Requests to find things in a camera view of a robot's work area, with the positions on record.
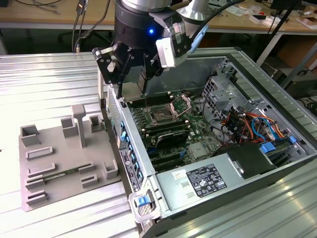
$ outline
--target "white sticker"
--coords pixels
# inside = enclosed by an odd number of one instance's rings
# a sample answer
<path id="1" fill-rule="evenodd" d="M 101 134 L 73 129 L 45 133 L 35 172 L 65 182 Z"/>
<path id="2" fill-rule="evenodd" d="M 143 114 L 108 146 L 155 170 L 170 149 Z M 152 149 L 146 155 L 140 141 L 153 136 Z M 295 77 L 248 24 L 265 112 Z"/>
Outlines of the white sticker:
<path id="1" fill-rule="evenodd" d="M 179 170 L 179 171 L 175 171 L 172 172 L 172 175 L 174 176 L 174 179 L 181 179 L 183 177 L 186 177 L 186 170 Z"/>

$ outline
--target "blue wire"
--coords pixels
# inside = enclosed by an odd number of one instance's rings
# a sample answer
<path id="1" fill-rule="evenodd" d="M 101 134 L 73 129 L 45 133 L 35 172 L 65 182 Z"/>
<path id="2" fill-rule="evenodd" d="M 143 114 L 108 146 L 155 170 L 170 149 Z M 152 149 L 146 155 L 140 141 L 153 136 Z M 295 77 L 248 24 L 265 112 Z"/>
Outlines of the blue wire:
<path id="1" fill-rule="evenodd" d="M 276 133 L 274 132 L 274 130 L 273 130 L 272 126 L 270 125 L 270 123 L 268 122 L 268 120 L 265 119 L 265 118 L 262 118 L 262 117 L 257 117 L 257 118 L 254 118 L 254 119 L 252 120 L 252 123 L 251 123 L 252 130 L 253 130 L 253 132 L 254 132 L 256 135 L 258 135 L 258 136 L 261 137 L 264 141 L 266 141 L 266 139 L 265 139 L 264 136 L 262 136 L 261 134 L 257 133 L 257 131 L 256 131 L 256 129 L 255 129 L 255 126 L 254 126 L 254 121 L 255 121 L 255 119 L 262 119 L 263 121 L 265 121 L 266 124 L 268 125 L 270 131 L 272 132 L 274 138 L 275 138 L 275 139 L 279 139 L 279 137 L 277 137 Z"/>

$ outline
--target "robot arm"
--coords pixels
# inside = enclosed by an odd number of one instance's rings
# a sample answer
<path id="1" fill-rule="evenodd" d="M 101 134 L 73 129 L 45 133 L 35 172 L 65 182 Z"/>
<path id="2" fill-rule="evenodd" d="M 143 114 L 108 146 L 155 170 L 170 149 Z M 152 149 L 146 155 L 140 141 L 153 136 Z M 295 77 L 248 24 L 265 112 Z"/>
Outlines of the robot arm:
<path id="1" fill-rule="evenodd" d="M 164 68 L 176 67 L 187 59 L 194 40 L 191 37 L 196 38 L 197 47 L 197 39 L 201 40 L 207 30 L 203 28 L 203 33 L 197 36 L 197 29 L 208 20 L 208 2 L 192 0 L 177 12 L 169 8 L 171 0 L 116 0 L 112 46 L 95 48 L 93 54 L 105 83 L 118 85 L 118 98 L 132 67 L 144 67 L 140 77 L 144 92 L 148 80 L 160 76 Z M 109 71 L 112 62 L 114 69 Z"/>

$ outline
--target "floor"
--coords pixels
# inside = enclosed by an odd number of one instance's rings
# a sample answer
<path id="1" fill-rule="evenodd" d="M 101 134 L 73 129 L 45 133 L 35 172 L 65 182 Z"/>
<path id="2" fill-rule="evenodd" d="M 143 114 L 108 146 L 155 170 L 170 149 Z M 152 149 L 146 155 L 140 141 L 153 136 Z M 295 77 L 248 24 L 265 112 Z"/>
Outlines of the floor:
<path id="1" fill-rule="evenodd" d="M 9 55 L 19 54 L 44 54 L 44 53 L 67 53 L 71 51 L 71 31 L 31 29 L 32 38 L 28 39 L 24 29 L 3 29 L 3 41 Z M 59 34 L 69 32 L 58 41 Z M 88 52 L 95 47 L 108 47 L 109 43 L 95 36 L 86 40 L 81 51 Z"/>

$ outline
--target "aluminum extrusion table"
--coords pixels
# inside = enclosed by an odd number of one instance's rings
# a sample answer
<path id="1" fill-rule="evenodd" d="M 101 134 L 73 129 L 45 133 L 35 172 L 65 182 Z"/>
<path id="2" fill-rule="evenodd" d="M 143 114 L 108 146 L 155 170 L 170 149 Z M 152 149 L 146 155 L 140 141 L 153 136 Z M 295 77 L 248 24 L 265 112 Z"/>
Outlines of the aluminum extrusion table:
<path id="1" fill-rule="evenodd" d="M 246 64 L 243 54 L 230 52 Z M 20 209 L 18 135 L 21 125 L 58 126 L 69 106 L 84 103 L 101 115 L 97 66 L 91 53 L 0 58 L 0 236 L 138 237 L 121 182 L 23 212 Z M 160 236 L 317 237 L 317 160 L 278 183 Z"/>

